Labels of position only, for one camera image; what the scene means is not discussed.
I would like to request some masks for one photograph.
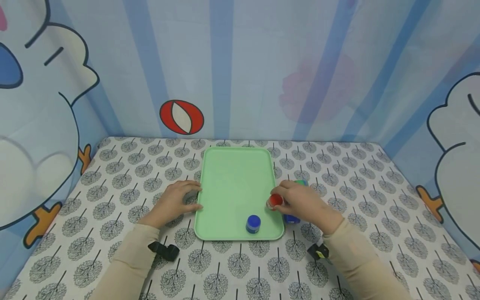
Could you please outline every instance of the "long sleeve shirt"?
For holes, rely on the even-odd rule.
[[[155,253],[148,245],[159,230],[135,225],[112,258],[90,300],[137,300],[150,272]],[[329,258],[362,300],[411,300],[409,293],[380,261],[373,246],[347,220],[324,236]]]

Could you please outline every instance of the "hand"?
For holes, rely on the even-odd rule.
[[[313,223],[324,234],[333,234],[343,221],[342,215],[327,205],[310,187],[284,180],[270,193],[279,194],[288,202],[285,206],[276,205],[276,210]]]
[[[149,225],[160,229],[166,223],[185,213],[202,209],[200,204],[183,203],[183,197],[190,191],[201,191],[200,183],[192,180],[179,180],[165,189],[163,195],[153,209],[138,221],[138,224]]]

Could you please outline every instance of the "white cartoon bird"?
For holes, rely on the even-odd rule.
[[[445,206],[459,229],[478,248],[480,245],[480,73],[470,74],[450,90],[445,105],[428,119],[430,133],[444,151],[435,179],[440,196],[430,198],[417,190],[435,217]]]
[[[33,213],[24,242],[43,235],[60,209],[44,203],[70,177],[79,151],[73,103],[98,83],[87,48],[71,29],[49,23],[48,2],[0,6],[0,229]]]

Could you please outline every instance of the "plastic tray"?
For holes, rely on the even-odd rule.
[[[285,230],[282,215],[265,203],[275,187],[270,153],[260,148],[212,147],[205,151],[202,191],[194,230],[202,240],[277,240]],[[260,217],[260,230],[245,229],[250,215]]]

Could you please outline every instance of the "fabric wall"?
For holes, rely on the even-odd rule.
[[[107,135],[378,142],[480,260],[480,79],[466,77],[479,13],[476,0],[0,0],[0,289]]]

